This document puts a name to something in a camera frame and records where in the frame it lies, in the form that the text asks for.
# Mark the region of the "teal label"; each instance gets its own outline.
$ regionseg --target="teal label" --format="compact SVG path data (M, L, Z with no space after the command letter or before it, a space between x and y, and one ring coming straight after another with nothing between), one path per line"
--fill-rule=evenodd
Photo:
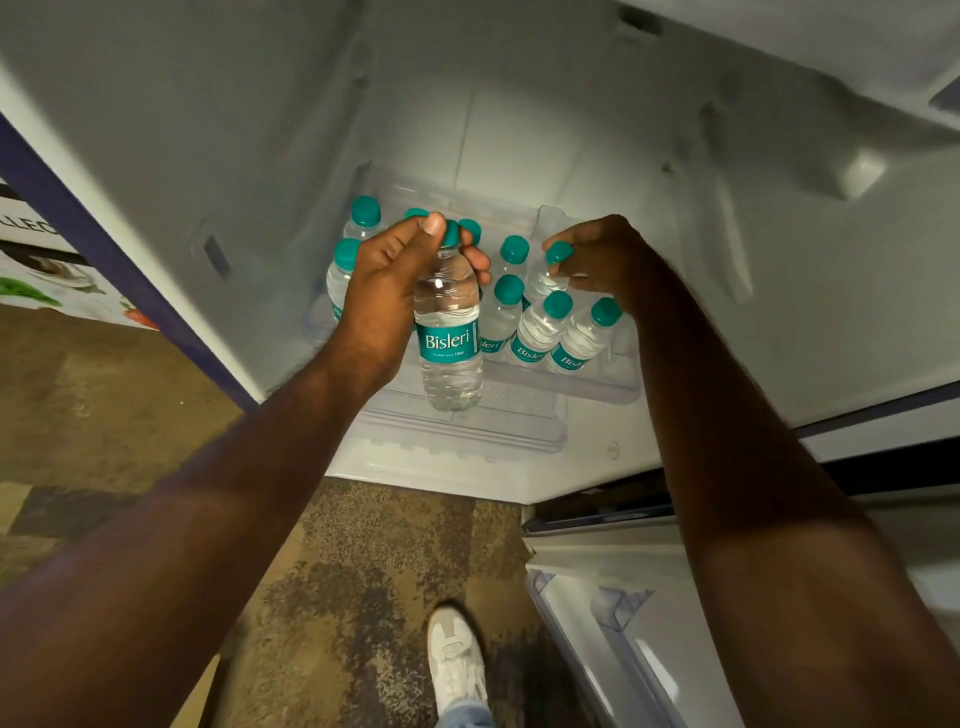
M531 363L538 362L546 356L546 352L535 352L532 349L527 349L523 342L520 341L520 337L514 334L514 338L510 340L510 351L514 353L514 356L520 361L529 361Z
M492 341L491 339L485 339L483 336L480 337L480 351L485 353L497 353L503 349L503 345L507 343L506 339L500 339L500 341Z
M479 349L477 320L458 327L423 327L417 324L420 356L434 364L456 364L476 356Z
M570 356L564 349L563 344L557 345L557 348L550 353L550 358L553 359L554 364L568 372L576 372L588 362L588 359L577 359Z

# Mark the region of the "forearm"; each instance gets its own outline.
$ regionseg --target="forearm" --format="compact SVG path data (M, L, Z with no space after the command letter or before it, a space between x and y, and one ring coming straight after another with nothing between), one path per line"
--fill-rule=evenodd
M363 381L322 352L130 511L5 593L5 717L169 725L323 477Z
M628 306L667 484L748 725L919 724L960 663L892 549L652 251Z

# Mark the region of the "speckled floor tile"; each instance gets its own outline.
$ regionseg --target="speckled floor tile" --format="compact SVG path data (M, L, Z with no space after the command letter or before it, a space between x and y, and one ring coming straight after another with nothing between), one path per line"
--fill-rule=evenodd
M32 486L0 491L15 511L0 585L238 414L150 331L0 305L0 337L0 480ZM518 524L518 506L325 479L237 625L216 725L432 725L425 625L448 599L483 632L503 728L580 724L524 588Z

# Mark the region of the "white sneaker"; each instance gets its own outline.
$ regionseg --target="white sneaker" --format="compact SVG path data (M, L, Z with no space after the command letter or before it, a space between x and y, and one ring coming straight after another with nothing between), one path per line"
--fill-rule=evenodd
M463 700L487 702L487 678L480 644L459 610L454 607L434 610L427 624L426 646L438 716Z

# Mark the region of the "left hand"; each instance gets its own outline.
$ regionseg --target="left hand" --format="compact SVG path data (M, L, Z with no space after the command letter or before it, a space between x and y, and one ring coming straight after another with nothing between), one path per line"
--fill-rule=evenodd
M444 240L439 212L410 217L364 241L347 288L339 326L324 347L346 355L371 396L396 376L414 325L414 286ZM461 253L480 285L491 282L490 259L460 228Z

